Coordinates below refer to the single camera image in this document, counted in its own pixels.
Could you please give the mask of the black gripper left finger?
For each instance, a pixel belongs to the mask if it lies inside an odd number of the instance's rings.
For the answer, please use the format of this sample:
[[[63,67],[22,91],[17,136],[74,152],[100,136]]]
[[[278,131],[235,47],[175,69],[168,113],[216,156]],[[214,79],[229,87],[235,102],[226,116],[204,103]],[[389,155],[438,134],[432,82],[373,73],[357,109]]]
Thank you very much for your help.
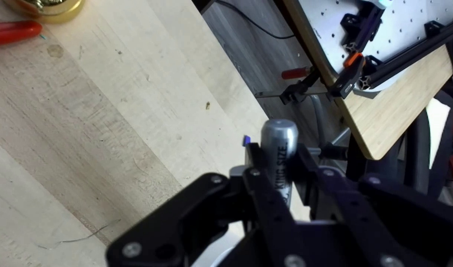
[[[265,153],[257,143],[247,146],[247,165],[245,188],[253,199],[265,254],[272,267],[287,267],[287,257],[296,253],[294,223],[266,176]]]

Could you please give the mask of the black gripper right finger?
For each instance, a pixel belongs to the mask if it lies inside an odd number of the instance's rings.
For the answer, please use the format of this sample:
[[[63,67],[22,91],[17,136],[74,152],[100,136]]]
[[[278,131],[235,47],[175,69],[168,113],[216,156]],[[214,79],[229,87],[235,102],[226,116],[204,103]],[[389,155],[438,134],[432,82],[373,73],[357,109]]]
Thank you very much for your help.
[[[413,267],[419,257],[400,245],[357,186],[319,168],[300,146],[290,176],[311,223],[300,225],[308,267]]]

